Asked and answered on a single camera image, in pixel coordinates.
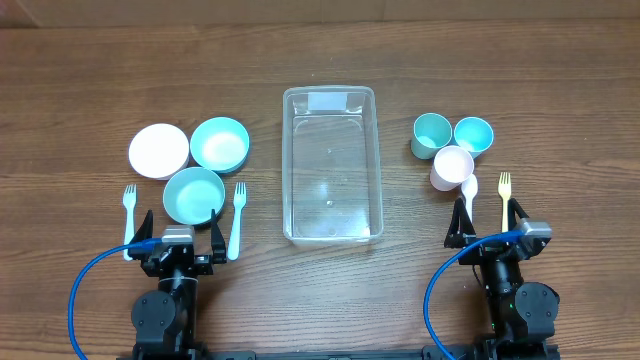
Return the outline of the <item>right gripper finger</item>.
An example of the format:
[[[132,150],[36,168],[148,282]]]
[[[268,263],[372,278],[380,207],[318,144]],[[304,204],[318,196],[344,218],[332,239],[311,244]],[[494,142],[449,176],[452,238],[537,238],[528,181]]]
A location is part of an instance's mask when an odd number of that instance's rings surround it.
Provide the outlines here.
[[[518,220],[523,218],[528,218],[528,214],[515,198],[510,198],[507,202],[507,230],[513,230],[518,224]]]
[[[458,197],[454,203],[451,223],[446,235],[447,240],[475,237],[476,232],[466,210],[465,201]]]

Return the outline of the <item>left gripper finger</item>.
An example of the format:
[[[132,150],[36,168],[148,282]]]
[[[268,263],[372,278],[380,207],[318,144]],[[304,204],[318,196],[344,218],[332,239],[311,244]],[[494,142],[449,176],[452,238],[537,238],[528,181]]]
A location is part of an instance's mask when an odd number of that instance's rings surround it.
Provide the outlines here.
[[[134,236],[130,240],[130,244],[143,243],[148,239],[151,239],[153,235],[153,211],[149,209],[146,213],[144,221],[135,232]]]
[[[215,209],[211,211],[211,249],[212,249],[212,263],[224,264],[227,262],[227,247],[224,237],[220,231],[218,220],[218,213]]]

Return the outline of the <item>grey-green bowl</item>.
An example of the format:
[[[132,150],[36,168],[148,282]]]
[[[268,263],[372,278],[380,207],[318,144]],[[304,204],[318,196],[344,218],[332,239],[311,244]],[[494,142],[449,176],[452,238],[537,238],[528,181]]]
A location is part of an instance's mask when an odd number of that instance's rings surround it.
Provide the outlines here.
[[[220,213],[225,196],[225,185],[219,175],[202,167],[189,167],[166,183],[163,206],[175,222],[201,225]]]

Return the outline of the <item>pink cup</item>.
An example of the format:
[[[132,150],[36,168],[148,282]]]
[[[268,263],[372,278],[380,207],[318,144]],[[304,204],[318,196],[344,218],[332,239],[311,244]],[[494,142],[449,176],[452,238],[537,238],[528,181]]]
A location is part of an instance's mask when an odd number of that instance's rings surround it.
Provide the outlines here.
[[[433,159],[430,182],[439,191],[450,191],[474,172],[475,162],[469,151],[456,145],[440,149]]]

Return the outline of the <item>blue cup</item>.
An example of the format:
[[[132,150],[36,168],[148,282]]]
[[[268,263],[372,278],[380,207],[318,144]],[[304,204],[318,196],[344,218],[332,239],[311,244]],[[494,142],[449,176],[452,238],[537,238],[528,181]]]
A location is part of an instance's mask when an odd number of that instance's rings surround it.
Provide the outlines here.
[[[494,131],[486,120],[466,117],[456,124],[453,141],[457,146],[467,150],[473,158],[477,158],[492,146]]]

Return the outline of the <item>light blue bowl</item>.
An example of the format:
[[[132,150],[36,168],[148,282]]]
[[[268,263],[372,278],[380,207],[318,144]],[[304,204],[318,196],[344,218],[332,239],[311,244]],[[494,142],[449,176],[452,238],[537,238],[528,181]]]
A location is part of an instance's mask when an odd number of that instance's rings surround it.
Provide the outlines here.
[[[248,157],[250,137],[247,129],[230,117],[214,117],[193,132],[190,151],[203,168],[216,173],[231,173],[242,167]]]

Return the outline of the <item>green cup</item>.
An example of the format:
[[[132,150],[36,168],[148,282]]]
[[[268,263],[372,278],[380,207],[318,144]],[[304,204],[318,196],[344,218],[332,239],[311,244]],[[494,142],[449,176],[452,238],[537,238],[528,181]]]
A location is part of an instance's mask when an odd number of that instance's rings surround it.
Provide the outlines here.
[[[422,114],[413,125],[411,151],[419,159],[431,159],[450,143],[452,136],[451,123],[444,116],[437,113]]]

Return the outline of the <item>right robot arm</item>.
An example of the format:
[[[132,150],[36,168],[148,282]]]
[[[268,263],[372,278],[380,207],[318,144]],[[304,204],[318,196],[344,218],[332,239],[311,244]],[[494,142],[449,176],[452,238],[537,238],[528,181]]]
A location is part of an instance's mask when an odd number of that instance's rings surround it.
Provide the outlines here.
[[[507,201],[507,227],[520,231],[515,241],[493,240],[458,260],[473,268],[484,287],[493,332],[470,345],[456,345],[457,359],[558,359],[546,340],[555,334],[560,297],[551,287],[526,282],[519,263],[539,255],[552,237],[550,225],[531,219],[515,199]]]

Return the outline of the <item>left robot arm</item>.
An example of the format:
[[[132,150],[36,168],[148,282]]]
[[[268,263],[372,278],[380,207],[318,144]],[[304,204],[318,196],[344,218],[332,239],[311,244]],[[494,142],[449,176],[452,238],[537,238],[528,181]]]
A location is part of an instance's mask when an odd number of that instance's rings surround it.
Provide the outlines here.
[[[141,295],[131,311],[136,329],[134,359],[211,359],[207,346],[196,340],[198,280],[227,262],[227,248],[211,212],[210,254],[195,253],[195,228],[169,226],[154,238],[153,213],[148,212],[130,242],[128,255],[140,262],[149,277],[158,280],[155,290]]]

